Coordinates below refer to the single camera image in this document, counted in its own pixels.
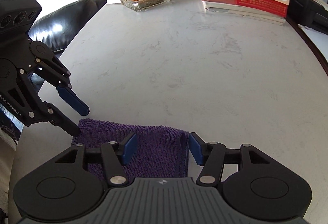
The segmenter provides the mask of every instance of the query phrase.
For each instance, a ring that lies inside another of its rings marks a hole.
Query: leather cushion
[[[65,49],[106,0],[79,0],[37,20],[28,32],[52,51]]]

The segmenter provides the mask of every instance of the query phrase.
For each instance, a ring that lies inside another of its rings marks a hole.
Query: purple microfiber cloth
[[[121,142],[131,132],[138,136],[138,148],[124,171],[129,180],[143,178],[179,178],[188,175],[188,132],[164,126],[134,126],[108,121],[81,119],[81,134],[73,144],[86,148]],[[88,171],[104,180],[101,164],[89,164]]]

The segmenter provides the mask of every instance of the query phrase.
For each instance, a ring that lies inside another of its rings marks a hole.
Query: white marble table
[[[167,125],[228,148],[253,144],[309,182],[305,219],[328,223],[328,78],[288,24],[205,13],[200,0],[138,13],[106,5],[61,61],[89,118]],[[39,95],[78,123],[54,87],[45,83]],[[19,219],[14,184],[71,139],[50,123],[24,128],[10,179],[11,224]],[[190,158],[189,175],[199,171]]]

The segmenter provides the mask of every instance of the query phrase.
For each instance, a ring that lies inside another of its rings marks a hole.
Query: black object
[[[196,184],[191,178],[129,182],[121,165],[137,148],[135,133],[98,149],[73,145],[16,184],[20,223],[306,223],[312,192],[291,170],[249,144],[227,149],[191,133],[189,145],[204,166]],[[105,182],[86,171],[88,163],[103,164]],[[238,164],[238,172],[221,182],[224,164]]]
[[[45,43],[59,58],[83,26],[105,4],[106,0],[79,0],[70,3],[37,20],[28,34],[33,41]],[[35,90],[39,91],[44,79],[33,74],[31,82]]]
[[[89,113],[71,90],[71,73],[44,43],[28,36],[41,9],[36,0],[0,0],[0,102],[26,126],[49,121],[78,136],[79,127],[53,104],[42,102],[29,80],[35,72],[78,113]]]
[[[5,219],[8,216],[4,213],[4,211],[0,208],[0,224],[5,224]]]
[[[328,34],[328,11],[314,0],[290,0],[287,15],[298,24]]]

